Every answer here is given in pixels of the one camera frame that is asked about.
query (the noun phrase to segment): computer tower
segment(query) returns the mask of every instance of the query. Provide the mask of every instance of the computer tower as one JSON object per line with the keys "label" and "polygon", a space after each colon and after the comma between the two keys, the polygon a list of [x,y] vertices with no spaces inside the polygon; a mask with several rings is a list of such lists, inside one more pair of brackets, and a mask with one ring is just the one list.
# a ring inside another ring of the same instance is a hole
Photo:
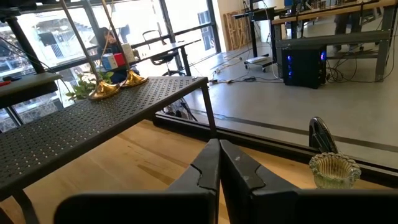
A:
{"label": "computer tower", "polygon": [[326,46],[295,46],[282,49],[285,85],[317,89],[326,82]]}

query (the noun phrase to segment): perforated metal shelf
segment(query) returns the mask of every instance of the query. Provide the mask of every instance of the perforated metal shelf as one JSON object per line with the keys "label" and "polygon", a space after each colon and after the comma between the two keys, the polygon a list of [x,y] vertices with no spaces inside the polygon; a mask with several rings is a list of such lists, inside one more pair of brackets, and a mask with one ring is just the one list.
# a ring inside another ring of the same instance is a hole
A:
{"label": "perforated metal shelf", "polygon": [[0,201],[206,84],[203,77],[150,77],[0,134]]}

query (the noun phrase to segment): metal table frame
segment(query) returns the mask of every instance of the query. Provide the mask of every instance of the metal table frame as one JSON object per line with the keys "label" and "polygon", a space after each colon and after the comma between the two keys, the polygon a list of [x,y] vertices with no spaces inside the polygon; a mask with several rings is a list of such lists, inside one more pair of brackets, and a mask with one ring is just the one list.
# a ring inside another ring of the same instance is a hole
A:
{"label": "metal table frame", "polygon": [[[39,223],[24,188],[198,88],[209,137],[216,138],[207,83],[207,77],[149,77],[148,82],[108,99],[82,101],[0,134],[0,201],[13,196],[26,223]],[[9,223],[1,211],[0,223]]]}
{"label": "metal table frame", "polygon": [[[279,67],[282,67],[282,49],[284,47],[303,46],[303,45],[335,45],[335,44],[362,44],[371,42],[380,42],[376,62],[375,82],[383,82],[386,73],[386,65],[389,57],[394,25],[397,14],[397,5],[384,6],[381,30],[367,32],[324,35],[319,37],[307,37],[301,39],[282,40],[281,24],[275,25],[275,41],[277,47],[277,61]],[[362,55],[358,58],[375,58],[374,54]],[[282,76],[282,70],[278,69],[278,74]]]}

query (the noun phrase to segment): person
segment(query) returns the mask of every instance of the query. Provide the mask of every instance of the person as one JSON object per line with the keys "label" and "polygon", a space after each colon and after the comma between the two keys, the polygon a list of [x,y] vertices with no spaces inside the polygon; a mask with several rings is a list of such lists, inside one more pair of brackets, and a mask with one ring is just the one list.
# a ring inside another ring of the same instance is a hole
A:
{"label": "person", "polygon": [[[345,34],[347,29],[347,24],[349,19],[351,18],[351,33],[361,32],[362,26],[360,24],[361,21],[361,13],[360,12],[348,12],[344,14],[337,14],[335,16],[336,29],[335,34]],[[349,51],[354,52],[358,48],[358,44],[350,44]],[[339,52],[341,50],[341,45],[334,45],[333,50],[335,52]]]}
{"label": "person", "polygon": [[[116,41],[116,38],[114,37],[112,31],[110,32],[108,28],[102,27],[98,29],[99,37],[98,37],[98,55],[101,56],[103,53],[103,50],[105,48],[106,40],[108,40],[108,45],[106,46],[105,53],[106,54],[117,54],[121,53],[121,49],[118,46],[118,43]],[[131,69],[139,75],[139,70],[136,68],[135,65],[131,67]],[[115,71],[113,75],[111,76],[111,81],[113,84],[121,83],[126,80],[127,77],[127,72],[125,69],[120,69],[118,71]]]}

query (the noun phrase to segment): glass candle holder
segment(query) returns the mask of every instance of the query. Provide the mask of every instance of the glass candle holder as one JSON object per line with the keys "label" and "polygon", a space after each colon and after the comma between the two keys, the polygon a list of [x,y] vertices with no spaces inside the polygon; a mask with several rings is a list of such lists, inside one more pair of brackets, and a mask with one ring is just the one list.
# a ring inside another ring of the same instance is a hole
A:
{"label": "glass candle holder", "polygon": [[354,160],[332,152],[312,157],[310,168],[319,189],[352,189],[361,175]]}

